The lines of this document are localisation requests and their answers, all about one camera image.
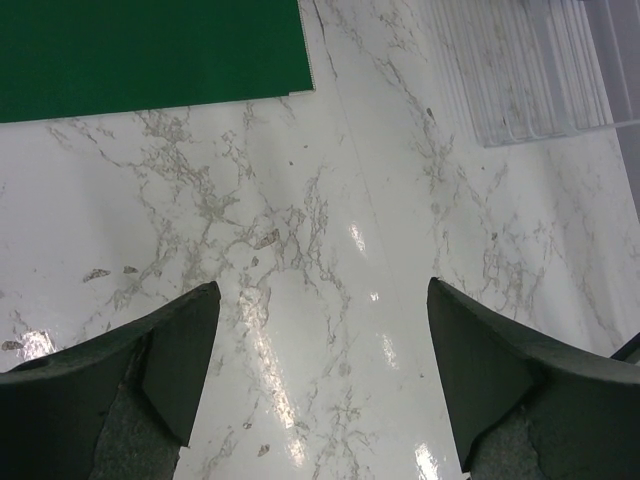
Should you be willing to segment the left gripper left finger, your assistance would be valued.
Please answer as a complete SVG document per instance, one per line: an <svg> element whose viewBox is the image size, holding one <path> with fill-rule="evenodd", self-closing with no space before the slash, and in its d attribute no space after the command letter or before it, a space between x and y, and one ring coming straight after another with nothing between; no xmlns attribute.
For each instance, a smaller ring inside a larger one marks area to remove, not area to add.
<svg viewBox="0 0 640 480"><path fill-rule="evenodd" d="M1 376L4 479L171 479L220 312L216 282Z"/></svg>

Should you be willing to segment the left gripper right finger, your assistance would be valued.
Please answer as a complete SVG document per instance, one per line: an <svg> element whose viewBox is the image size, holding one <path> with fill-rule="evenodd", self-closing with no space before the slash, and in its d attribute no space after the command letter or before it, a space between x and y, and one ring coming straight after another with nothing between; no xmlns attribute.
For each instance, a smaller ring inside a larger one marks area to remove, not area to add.
<svg viewBox="0 0 640 480"><path fill-rule="evenodd" d="M498 314L438 278L431 339L463 473L636 479L639 339L610 357Z"/></svg>

